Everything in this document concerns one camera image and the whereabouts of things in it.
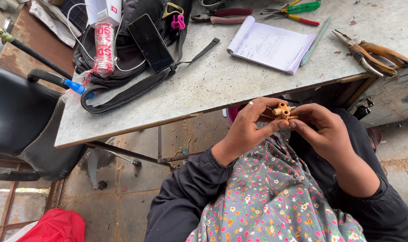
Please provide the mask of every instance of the chair armrest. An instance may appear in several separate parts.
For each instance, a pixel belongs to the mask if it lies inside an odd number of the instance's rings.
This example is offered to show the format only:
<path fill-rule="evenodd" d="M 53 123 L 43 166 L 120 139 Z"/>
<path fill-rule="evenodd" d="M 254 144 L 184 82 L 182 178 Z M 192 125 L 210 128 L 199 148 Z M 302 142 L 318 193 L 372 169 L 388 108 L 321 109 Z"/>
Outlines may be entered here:
<path fill-rule="evenodd" d="M 37 181 L 38 179 L 40 179 L 40 175 L 36 171 L 11 171 L 0 168 L 1 181 Z"/>
<path fill-rule="evenodd" d="M 67 85 L 64 84 L 65 78 L 62 76 L 58 76 L 56 74 L 53 74 L 51 72 L 41 70 L 41 69 L 33 69 L 29 72 L 28 74 L 28 80 L 29 81 L 35 81 L 37 82 L 38 80 L 43 79 L 48 82 L 51 82 L 55 85 L 58 85 L 62 88 L 69 89 Z"/>

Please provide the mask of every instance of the hand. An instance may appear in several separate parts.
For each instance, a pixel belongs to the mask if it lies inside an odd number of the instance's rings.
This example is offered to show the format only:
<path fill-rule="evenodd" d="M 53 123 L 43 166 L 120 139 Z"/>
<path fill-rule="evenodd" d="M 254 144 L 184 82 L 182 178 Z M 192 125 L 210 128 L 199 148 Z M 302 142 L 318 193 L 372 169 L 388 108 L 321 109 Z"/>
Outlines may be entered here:
<path fill-rule="evenodd" d="M 286 120 L 274 120 L 270 107 L 286 101 L 277 98 L 259 97 L 252 100 L 252 106 L 247 104 L 237 115 L 226 137 L 212 148 L 216 160 L 222 165 L 240 157 L 242 154 L 258 146 L 274 132 L 287 127 Z M 258 129 L 255 122 L 268 122 Z"/>
<path fill-rule="evenodd" d="M 317 154 L 333 163 L 342 157 L 355 154 L 349 134 L 341 117 L 318 104 L 305 104 L 292 110 L 289 120 L 291 130 L 297 131 L 313 147 Z M 315 131 L 307 124 L 314 124 Z"/>
<path fill-rule="evenodd" d="M 339 115 L 318 104 L 299 106 L 290 115 L 299 116 L 299 119 L 289 120 L 290 128 L 335 168 L 338 185 L 345 193 L 358 198 L 375 194 L 380 180 L 353 150 L 346 125 Z M 306 123 L 314 124 L 318 130 Z"/>

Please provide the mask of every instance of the black backpack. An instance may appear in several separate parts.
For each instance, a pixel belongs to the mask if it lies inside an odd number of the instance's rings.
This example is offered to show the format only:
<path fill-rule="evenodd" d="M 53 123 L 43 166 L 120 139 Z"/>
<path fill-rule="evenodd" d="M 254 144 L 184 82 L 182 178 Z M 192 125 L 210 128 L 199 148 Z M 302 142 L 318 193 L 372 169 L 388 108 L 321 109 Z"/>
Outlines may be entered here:
<path fill-rule="evenodd" d="M 83 108 L 90 113 L 102 113 L 118 107 L 123 103 L 126 103 L 150 90 L 155 85 L 158 85 L 166 77 L 174 75 L 175 69 L 179 64 L 190 63 L 194 61 L 196 58 L 200 57 L 203 53 L 207 52 L 211 47 L 218 43 L 219 40 L 215 38 L 203 51 L 201 51 L 195 58 L 193 58 L 192 61 L 180 62 L 180 59 L 182 58 L 182 46 L 186 38 L 187 24 L 189 22 L 191 1 L 192 0 L 125 0 L 123 6 L 124 19 L 121 25 L 118 27 L 120 28 L 120 30 L 116 39 L 116 52 L 118 57 L 117 64 L 122 70 L 129 70 L 138 65 L 139 67 L 126 72 L 120 71 L 115 68 L 113 73 L 111 73 L 106 78 L 103 78 L 98 74 L 92 74 L 90 82 L 94 85 L 86 90 L 86 92 L 84 92 L 81 97 L 81 105 L 83 106 Z M 185 17 L 186 24 L 185 29 L 173 29 L 171 27 L 171 21 L 173 19 L 170 16 L 164 19 L 162 18 L 165 7 L 169 2 L 174 3 L 180 8 L 183 8 L 183 15 Z M 167 8 L 169 13 L 177 10 L 172 6 L 167 6 Z M 144 56 L 135 44 L 134 39 L 127 29 L 128 25 L 131 22 L 146 13 L 150 16 L 150 19 L 152 19 L 166 45 L 169 45 L 179 37 L 179 58 L 177 62 L 171 64 L 169 69 L 161 71 L 157 74 L 153 74 L 139 81 L 135 85 L 132 85 L 130 88 L 117 94 L 106 103 L 95 107 L 93 105 L 87 105 L 86 101 L 89 99 L 90 93 L 96 91 L 104 91 L 110 89 L 111 87 L 125 85 L 130 80 L 132 80 L 135 75 L 139 74 L 147 67 L 147 62 L 143 63 L 143 61 L 145 60 Z M 88 28 L 85 30 L 85 33 L 80 38 L 80 42 L 92 57 L 96 56 L 94 31 L 94 28 L 88 26 Z M 74 59 L 77 66 L 76 72 L 78 74 L 92 69 L 94 65 L 94 61 L 84 52 L 83 48 L 80 45 L 77 46 L 77 49 L 74 52 Z"/>

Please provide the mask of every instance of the black sleeve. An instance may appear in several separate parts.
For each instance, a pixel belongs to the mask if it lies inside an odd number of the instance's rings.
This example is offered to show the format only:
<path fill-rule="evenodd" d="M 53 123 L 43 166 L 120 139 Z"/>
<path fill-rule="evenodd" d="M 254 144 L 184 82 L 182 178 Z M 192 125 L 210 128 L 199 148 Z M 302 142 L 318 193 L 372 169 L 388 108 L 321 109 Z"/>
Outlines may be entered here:
<path fill-rule="evenodd" d="M 384 178 L 377 176 L 380 187 L 372 197 L 352 197 L 337 183 L 329 191 L 329 199 L 356 219 L 367 241 L 408 241 L 408 206 Z"/>
<path fill-rule="evenodd" d="M 197 228 L 201 213 L 232 174 L 235 162 L 223 166 L 211 148 L 191 156 L 185 166 L 167 177 L 150 205 L 145 242 L 184 242 Z"/>

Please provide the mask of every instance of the gray table top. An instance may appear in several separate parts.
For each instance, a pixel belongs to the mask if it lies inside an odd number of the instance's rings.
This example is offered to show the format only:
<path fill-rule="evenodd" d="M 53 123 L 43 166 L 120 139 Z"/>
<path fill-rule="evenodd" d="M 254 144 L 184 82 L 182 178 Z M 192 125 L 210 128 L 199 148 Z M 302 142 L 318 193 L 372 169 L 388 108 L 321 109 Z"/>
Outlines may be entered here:
<path fill-rule="evenodd" d="M 233 4 L 230 7 L 252 7 L 256 22 L 304 34 L 317 35 L 326 19 L 330 15 L 333 18 L 311 58 L 295 75 L 229 55 L 226 48 L 240 24 L 211 25 L 190 21 L 183 47 L 183 61 L 191 60 L 214 37 L 219 38 L 220 42 L 194 63 L 180 65 L 170 79 L 119 108 L 92 114 L 82 108 L 78 94 L 72 96 L 66 103 L 55 147 L 63 148 L 127 134 L 222 109 L 234 103 L 248 102 L 259 96 L 289 93 L 298 88 L 327 84 L 365 72 L 354 58 L 346 56 L 350 53 L 347 46 L 331 33 L 335 28 L 408 57 L 408 0 L 362 0 L 358 4 L 355 4 L 355 0 L 325 0 L 316 11 L 298 14 L 320 21 L 318 27 L 292 19 L 264 20 L 259 15 L 263 9 L 280 8 L 274 0 L 240 0 Z M 195 0 L 192 15 L 204 11 Z M 170 50 L 175 53 L 174 46 L 171 45 Z M 96 95 L 88 104 L 96 106 L 104 103 L 151 74 L 148 69 L 125 86 Z"/>

